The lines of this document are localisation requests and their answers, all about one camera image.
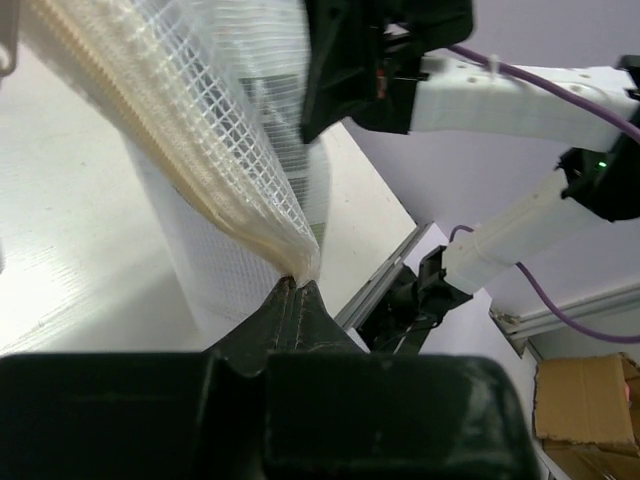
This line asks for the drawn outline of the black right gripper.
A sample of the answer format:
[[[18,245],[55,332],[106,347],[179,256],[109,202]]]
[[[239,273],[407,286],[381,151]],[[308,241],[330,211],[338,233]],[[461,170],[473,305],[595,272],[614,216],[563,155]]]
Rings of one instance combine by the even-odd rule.
[[[369,104],[369,129],[410,131],[425,54],[473,31],[470,1],[306,1],[310,60],[300,133],[304,143]]]

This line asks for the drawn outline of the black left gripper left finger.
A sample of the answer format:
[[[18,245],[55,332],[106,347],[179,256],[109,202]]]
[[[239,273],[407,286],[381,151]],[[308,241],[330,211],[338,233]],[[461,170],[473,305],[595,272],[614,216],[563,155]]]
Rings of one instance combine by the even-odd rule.
[[[1,360],[5,479],[260,479],[258,411],[214,348]]]

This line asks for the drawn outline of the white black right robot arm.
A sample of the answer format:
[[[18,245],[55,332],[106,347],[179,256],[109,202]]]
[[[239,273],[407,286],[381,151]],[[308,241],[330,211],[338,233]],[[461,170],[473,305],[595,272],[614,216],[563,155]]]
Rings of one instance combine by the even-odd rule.
[[[529,66],[612,65],[639,50],[635,1],[478,1],[474,51]],[[390,135],[351,122],[324,138],[333,197],[321,288],[339,310],[415,223],[446,233],[479,225],[529,193],[563,146],[465,132]],[[527,261],[557,303],[639,282],[639,225],[605,224],[573,234]]]

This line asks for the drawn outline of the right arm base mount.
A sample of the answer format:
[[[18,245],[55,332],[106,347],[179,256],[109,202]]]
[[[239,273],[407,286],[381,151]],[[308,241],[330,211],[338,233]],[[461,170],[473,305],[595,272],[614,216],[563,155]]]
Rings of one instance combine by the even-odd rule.
[[[371,352],[417,353],[443,321],[451,293],[440,271],[416,275],[404,265],[369,316],[356,328]]]

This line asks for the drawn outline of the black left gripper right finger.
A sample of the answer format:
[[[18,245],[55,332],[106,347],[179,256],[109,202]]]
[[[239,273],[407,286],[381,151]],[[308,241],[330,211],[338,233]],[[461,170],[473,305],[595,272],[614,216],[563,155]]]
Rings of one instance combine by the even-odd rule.
[[[263,372],[270,479],[536,479],[518,393],[492,359],[305,349]]]

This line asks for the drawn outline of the clear mesh zipper pouch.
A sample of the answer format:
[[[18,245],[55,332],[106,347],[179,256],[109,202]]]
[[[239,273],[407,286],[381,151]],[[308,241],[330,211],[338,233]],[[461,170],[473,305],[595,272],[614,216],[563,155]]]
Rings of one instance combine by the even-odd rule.
[[[20,31],[122,135],[203,331],[318,278],[330,172],[299,134],[301,2],[26,1]]]

